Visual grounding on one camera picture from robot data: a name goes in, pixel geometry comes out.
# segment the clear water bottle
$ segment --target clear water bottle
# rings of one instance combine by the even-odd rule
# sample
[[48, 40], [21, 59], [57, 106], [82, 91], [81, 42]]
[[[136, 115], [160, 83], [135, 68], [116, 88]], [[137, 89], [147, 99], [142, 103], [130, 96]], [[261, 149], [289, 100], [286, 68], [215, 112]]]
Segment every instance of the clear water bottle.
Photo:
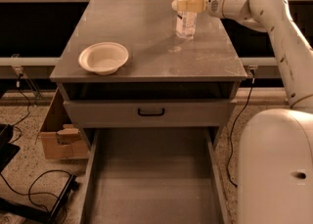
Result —
[[194, 38], [197, 13], [177, 11], [176, 33], [185, 39]]

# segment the black handle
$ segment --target black handle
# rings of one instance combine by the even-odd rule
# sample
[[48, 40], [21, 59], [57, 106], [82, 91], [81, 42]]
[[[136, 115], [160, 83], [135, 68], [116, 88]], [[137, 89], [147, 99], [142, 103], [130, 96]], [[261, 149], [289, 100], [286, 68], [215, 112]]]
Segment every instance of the black handle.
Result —
[[142, 112], [141, 109], [137, 110], [138, 115], [144, 116], [144, 117], [149, 117], [149, 116], [163, 116], [165, 114], [165, 109], [161, 109], [160, 112]]

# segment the concrete floor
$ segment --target concrete floor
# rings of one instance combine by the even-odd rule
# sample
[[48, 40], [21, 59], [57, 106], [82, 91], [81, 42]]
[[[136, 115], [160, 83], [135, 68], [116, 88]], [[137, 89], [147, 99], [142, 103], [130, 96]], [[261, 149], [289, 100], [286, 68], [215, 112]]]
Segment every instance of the concrete floor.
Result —
[[[42, 143], [38, 138], [40, 127], [43, 123], [49, 103], [52, 99], [53, 92], [43, 93], [44, 99], [41, 100], [37, 107], [33, 105], [33, 94], [25, 93], [30, 98], [31, 106], [29, 107], [30, 115], [18, 124], [22, 131], [21, 138], [16, 142], [16, 145], [21, 147], [20, 152], [14, 157], [10, 164], [4, 169], [2, 175], [7, 178], [12, 187], [21, 193], [26, 193], [31, 183], [42, 173], [47, 170], [62, 169], [77, 175], [77, 182], [80, 187], [77, 192], [70, 195], [67, 203], [67, 219], [64, 223], [76, 224], [78, 209], [80, 208], [82, 197], [82, 187], [84, 183], [84, 174], [87, 164], [86, 159], [73, 160], [49, 160], [44, 157]], [[237, 207], [237, 189], [230, 183], [226, 166], [230, 155], [229, 131], [232, 127], [234, 118], [246, 103], [248, 94], [247, 88], [241, 88], [236, 99], [238, 104], [232, 114], [232, 117], [223, 130], [216, 148], [216, 158], [218, 160], [219, 169], [221, 172], [223, 189], [227, 200], [227, 208], [231, 223], [236, 224], [236, 207]], [[248, 106], [239, 117], [235, 131], [233, 133], [234, 155], [230, 164], [230, 173], [233, 180], [237, 180], [237, 159], [238, 159], [238, 144], [240, 141], [241, 132], [247, 121], [256, 113], [275, 108], [287, 108], [286, 94], [283, 88], [254, 88]], [[8, 91], [0, 100], [0, 122], [13, 124], [26, 114], [27, 101], [16, 91]], [[45, 175], [36, 183], [33, 192], [51, 192], [59, 194], [64, 183], [67, 180], [67, 175], [56, 172]], [[0, 179], [1, 196], [5, 199], [31, 205], [27, 197], [20, 197], [12, 193], [11, 190]], [[34, 196], [35, 202], [52, 206], [54, 199], [50, 196]], [[60, 222], [64, 218], [63, 212], [60, 214]], [[0, 224], [8, 224], [7, 218], [0, 217]], [[33, 221], [25, 221], [26, 224], [32, 224]]]

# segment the drawer front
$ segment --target drawer front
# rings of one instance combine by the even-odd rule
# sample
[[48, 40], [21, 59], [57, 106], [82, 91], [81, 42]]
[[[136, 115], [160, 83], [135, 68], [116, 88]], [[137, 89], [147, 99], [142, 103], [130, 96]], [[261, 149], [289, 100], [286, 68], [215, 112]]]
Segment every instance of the drawer front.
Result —
[[234, 100], [198, 102], [65, 101], [76, 127], [223, 126]]

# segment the brown box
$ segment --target brown box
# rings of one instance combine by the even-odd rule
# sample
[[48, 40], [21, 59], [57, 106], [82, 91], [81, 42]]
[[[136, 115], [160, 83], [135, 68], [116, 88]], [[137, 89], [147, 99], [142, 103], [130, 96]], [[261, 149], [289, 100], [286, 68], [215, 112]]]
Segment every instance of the brown box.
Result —
[[63, 97], [57, 90], [40, 129], [39, 136], [45, 157], [88, 158], [88, 147], [78, 129], [71, 125], [63, 102]]

